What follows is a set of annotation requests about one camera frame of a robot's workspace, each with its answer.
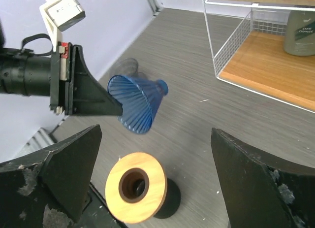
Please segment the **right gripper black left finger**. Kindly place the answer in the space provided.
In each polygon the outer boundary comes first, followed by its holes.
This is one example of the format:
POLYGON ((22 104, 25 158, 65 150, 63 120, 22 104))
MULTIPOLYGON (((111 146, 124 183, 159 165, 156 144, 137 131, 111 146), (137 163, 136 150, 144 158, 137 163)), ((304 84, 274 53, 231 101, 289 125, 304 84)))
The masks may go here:
POLYGON ((2 228, 71 228, 79 222, 102 132, 90 126, 0 164, 2 228))

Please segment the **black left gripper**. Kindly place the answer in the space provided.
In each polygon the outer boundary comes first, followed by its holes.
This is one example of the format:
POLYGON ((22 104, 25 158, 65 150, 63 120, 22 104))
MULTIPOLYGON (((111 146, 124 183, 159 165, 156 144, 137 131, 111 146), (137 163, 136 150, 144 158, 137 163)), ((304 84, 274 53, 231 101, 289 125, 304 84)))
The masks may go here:
POLYGON ((51 55, 50 109, 57 115, 74 116, 123 113, 122 104, 88 70, 82 46, 70 42, 58 42, 51 55))

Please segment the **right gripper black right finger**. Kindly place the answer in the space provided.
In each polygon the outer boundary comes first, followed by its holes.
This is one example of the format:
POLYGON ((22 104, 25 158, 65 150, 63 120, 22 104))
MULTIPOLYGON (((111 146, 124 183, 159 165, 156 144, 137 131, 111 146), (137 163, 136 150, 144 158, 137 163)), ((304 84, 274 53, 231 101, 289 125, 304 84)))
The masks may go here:
POLYGON ((313 228, 315 170, 212 128, 212 154, 232 228, 313 228))

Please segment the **blue plastic dripper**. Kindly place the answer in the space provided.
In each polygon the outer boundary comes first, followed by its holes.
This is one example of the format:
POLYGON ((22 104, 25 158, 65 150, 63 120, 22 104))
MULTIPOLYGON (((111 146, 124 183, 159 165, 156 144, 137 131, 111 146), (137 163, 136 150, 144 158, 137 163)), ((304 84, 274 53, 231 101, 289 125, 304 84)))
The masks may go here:
POLYGON ((107 86, 108 93, 122 104, 120 123, 130 132, 146 134, 155 119, 162 99, 169 88, 165 81, 151 81, 126 75, 113 76, 107 86))

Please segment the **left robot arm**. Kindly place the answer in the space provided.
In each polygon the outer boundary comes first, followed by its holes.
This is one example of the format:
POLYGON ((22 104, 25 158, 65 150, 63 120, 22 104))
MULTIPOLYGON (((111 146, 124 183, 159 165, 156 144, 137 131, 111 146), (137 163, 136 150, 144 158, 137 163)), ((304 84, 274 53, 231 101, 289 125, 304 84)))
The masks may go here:
POLYGON ((45 33, 26 37, 21 48, 5 48, 0 34, 0 92, 50 98, 57 115, 121 116, 122 105, 89 72, 80 45, 58 42, 56 52, 36 54, 25 45, 46 38, 45 33))

